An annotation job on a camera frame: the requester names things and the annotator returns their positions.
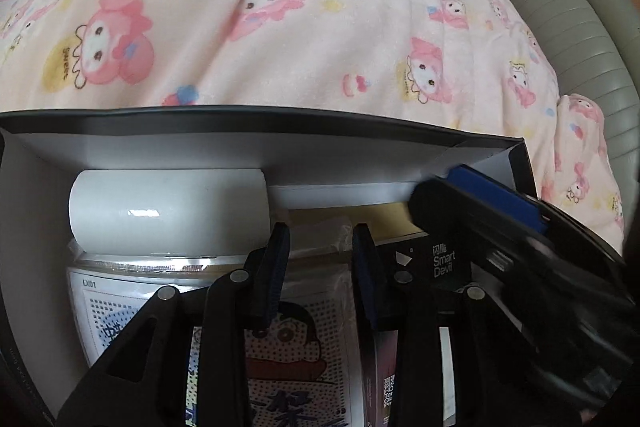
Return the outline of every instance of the black clamp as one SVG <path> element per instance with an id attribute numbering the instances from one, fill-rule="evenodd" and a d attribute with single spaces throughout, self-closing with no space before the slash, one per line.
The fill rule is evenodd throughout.
<path id="1" fill-rule="evenodd" d="M 208 288 L 160 288 L 89 369 L 58 415 L 58 427 L 184 427 L 193 328 L 202 326 L 197 424 L 249 427 L 244 329 L 276 315 L 289 258 L 278 223 L 266 248 Z"/>
<path id="2" fill-rule="evenodd" d="M 450 329 L 457 425 L 578 426 L 578 411 L 603 407 L 640 349 L 617 254 L 556 209 L 465 167 L 419 184 L 409 211 L 502 291 L 499 305 L 477 286 L 443 290 L 430 255 L 403 266 L 366 225 L 354 229 L 367 318 L 398 330 L 390 427 L 442 425 L 440 327 Z"/>

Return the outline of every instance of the bed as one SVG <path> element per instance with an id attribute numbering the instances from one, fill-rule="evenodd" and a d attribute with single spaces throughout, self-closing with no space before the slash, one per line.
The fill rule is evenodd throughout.
<path id="1" fill-rule="evenodd" d="M 620 250 L 610 107 L 573 92 L 590 70 L 559 89 L 512 1 L 0 0 L 0 110 L 277 105 L 522 136 L 540 197 Z"/>

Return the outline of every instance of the my melody character print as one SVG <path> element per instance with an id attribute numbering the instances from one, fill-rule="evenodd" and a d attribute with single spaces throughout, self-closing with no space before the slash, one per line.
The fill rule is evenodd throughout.
<path id="1" fill-rule="evenodd" d="M 527 39 L 529 39 L 529 46 L 533 51 L 533 53 L 530 54 L 531 60 L 533 60 L 535 64 L 538 64 L 540 61 L 545 62 L 546 58 L 540 49 L 540 44 L 538 44 L 538 40 L 529 28 L 525 29 L 525 35 L 527 36 Z"/>
<path id="2" fill-rule="evenodd" d="M 411 91 L 418 93 L 418 101 L 450 103 L 453 95 L 442 74 L 442 50 L 416 37 L 411 39 L 412 50 L 406 58 L 406 79 Z"/>
<path id="3" fill-rule="evenodd" d="M 442 7 L 427 7 L 429 19 L 442 22 L 453 28 L 466 30 L 469 28 L 466 22 L 466 8 L 461 0 L 442 1 Z"/>
<path id="4" fill-rule="evenodd" d="M 591 120 L 595 122 L 598 126 L 598 154 L 606 158 L 607 156 L 607 142 L 604 139 L 604 114 L 602 110 L 598 107 L 596 103 L 591 101 L 585 96 L 580 94 L 570 94 L 569 95 L 569 111 L 575 115 L 576 123 L 572 126 L 572 131 L 574 134 L 584 140 L 586 133 L 582 129 L 585 124 L 583 123 L 580 126 L 579 120 L 582 118 L 586 118 L 587 120 Z"/>
<path id="5" fill-rule="evenodd" d="M 498 17 L 505 28 L 510 29 L 511 19 L 509 19 L 509 13 L 507 12 L 507 7 L 504 5 L 504 3 L 498 0 L 490 0 L 490 4 L 492 10 L 494 11 L 494 15 Z"/>
<path id="6" fill-rule="evenodd" d="M 4 54 L 4 59 L 2 60 L 2 64 L 6 62 L 8 57 L 18 48 L 21 42 L 28 40 L 28 37 L 31 33 L 33 33 L 35 27 L 42 23 L 38 21 L 44 17 L 49 11 L 53 10 L 58 5 L 58 1 L 53 1 L 49 4 L 45 4 L 40 8 L 33 8 L 33 0 L 28 0 L 27 3 L 21 6 L 15 14 L 15 18 L 13 21 L 8 20 L 6 24 L 6 32 L 0 34 L 0 38 L 5 38 L 11 33 L 12 26 L 15 29 L 15 25 L 20 22 L 24 18 L 24 22 L 22 24 L 22 28 L 18 32 L 18 34 L 12 39 L 11 44 L 6 50 Z"/>
<path id="7" fill-rule="evenodd" d="M 21 3 L 19 6 L 15 7 L 9 13 L 9 16 L 0 28 L 0 39 L 4 39 L 9 35 L 12 29 L 15 28 L 15 25 L 17 25 L 17 23 L 20 22 L 22 18 L 28 13 L 32 4 L 33 0 L 27 0 L 26 2 Z"/>
<path id="8" fill-rule="evenodd" d="M 302 8 L 305 0 L 242 0 L 236 13 L 236 23 L 229 35 L 237 41 L 255 32 L 267 21 L 281 21 L 287 11 Z"/>
<path id="9" fill-rule="evenodd" d="M 529 87 L 529 75 L 523 63 L 510 62 L 510 75 L 506 83 L 522 107 L 527 108 L 536 101 L 536 94 Z"/>
<path id="10" fill-rule="evenodd" d="M 573 182 L 566 191 L 566 198 L 572 203 L 580 203 L 587 197 L 590 186 L 589 181 L 584 175 L 584 164 L 578 162 L 574 166 L 575 182 Z"/>
<path id="11" fill-rule="evenodd" d="M 625 230 L 625 219 L 622 217 L 622 200 L 620 194 L 616 192 L 611 198 L 611 210 L 614 213 L 616 225 L 620 227 L 620 230 Z"/>
<path id="12" fill-rule="evenodd" d="M 154 49 L 145 32 L 153 26 L 141 0 L 99 0 L 99 9 L 47 57 L 42 85 L 55 92 L 73 84 L 137 84 L 149 76 Z"/>

